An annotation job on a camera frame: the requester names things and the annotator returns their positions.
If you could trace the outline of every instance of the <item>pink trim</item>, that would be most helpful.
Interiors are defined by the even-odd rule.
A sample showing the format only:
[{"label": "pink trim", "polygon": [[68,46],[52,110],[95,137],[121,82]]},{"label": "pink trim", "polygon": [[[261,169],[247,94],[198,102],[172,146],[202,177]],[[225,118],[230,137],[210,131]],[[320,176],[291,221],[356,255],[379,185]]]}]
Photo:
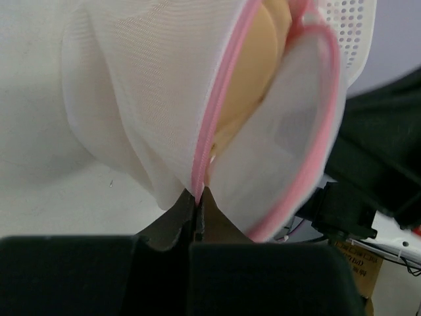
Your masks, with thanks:
[{"label": "pink trim", "polygon": [[232,73],[235,64],[237,63],[241,47],[243,46],[245,36],[250,29],[251,23],[257,14],[261,2],[262,0],[248,0],[245,4],[231,35],[230,42],[228,43],[218,74],[216,75],[214,87],[210,93],[209,102],[206,106],[205,116],[203,117],[199,132],[199,139],[197,140],[191,172],[191,188],[196,203],[199,203],[203,193],[212,139],[215,134],[216,123],[218,122],[221,108],[225,101],[226,92],[230,85]]},{"label": "pink trim", "polygon": [[264,242],[273,235],[276,229],[279,229],[280,223],[290,215],[291,210],[296,208],[305,192],[311,190],[311,186],[319,174],[320,166],[326,157],[330,143],[330,130],[335,118],[335,108],[339,89],[340,76],[340,54],[339,47],[334,33],[323,25],[303,26],[300,32],[295,35],[302,36],[304,33],[320,33],[324,35],[328,41],[329,50],[332,56],[332,76],[334,77],[332,94],[327,104],[326,116],[321,123],[320,130],[317,132],[314,143],[310,148],[309,154],[301,167],[297,177],[292,185],[285,192],[279,203],[263,218],[263,220],[255,225],[247,232],[247,236],[255,242]]}]

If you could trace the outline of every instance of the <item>tan object inside bag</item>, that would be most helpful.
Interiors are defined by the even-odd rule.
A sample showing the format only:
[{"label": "tan object inside bag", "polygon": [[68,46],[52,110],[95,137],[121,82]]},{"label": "tan object inside bag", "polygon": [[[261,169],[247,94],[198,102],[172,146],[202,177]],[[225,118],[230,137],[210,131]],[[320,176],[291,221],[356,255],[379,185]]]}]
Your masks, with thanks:
[{"label": "tan object inside bag", "polygon": [[210,159],[217,157],[257,110],[284,54],[291,26],[287,0],[264,0],[253,20],[222,106]]}]

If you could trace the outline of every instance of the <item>white mesh bag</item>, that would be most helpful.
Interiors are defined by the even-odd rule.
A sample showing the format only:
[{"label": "white mesh bag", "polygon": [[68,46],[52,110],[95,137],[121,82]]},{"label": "white mesh bag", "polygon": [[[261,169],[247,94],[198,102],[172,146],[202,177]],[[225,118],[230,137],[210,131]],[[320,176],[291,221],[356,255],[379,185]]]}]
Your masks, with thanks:
[{"label": "white mesh bag", "polygon": [[[200,200],[218,115],[259,0],[87,0],[64,33],[70,126],[90,152],[131,174],[163,209]],[[212,164],[221,210],[269,239],[320,180],[345,104],[334,33],[291,1],[284,59],[260,107]]]}]

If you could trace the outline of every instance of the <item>cardboard box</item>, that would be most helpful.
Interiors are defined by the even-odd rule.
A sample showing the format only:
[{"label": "cardboard box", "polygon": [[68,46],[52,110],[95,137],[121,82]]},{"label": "cardboard box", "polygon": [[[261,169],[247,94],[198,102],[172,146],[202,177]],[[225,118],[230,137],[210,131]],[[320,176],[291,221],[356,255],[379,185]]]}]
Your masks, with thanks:
[{"label": "cardboard box", "polygon": [[347,242],[336,242],[335,246],[345,255],[351,265],[357,288],[366,302],[367,315],[373,315],[371,296],[380,268],[382,268],[383,259],[371,251]]}]

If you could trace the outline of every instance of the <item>white plastic basket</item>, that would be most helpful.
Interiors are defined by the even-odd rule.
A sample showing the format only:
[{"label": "white plastic basket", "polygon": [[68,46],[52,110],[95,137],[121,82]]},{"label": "white plastic basket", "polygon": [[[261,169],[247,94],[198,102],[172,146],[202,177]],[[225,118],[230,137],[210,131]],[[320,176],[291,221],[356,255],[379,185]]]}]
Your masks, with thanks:
[{"label": "white plastic basket", "polygon": [[336,31],[346,58],[348,86],[366,64],[374,30],[377,0],[314,0],[320,14]]}]

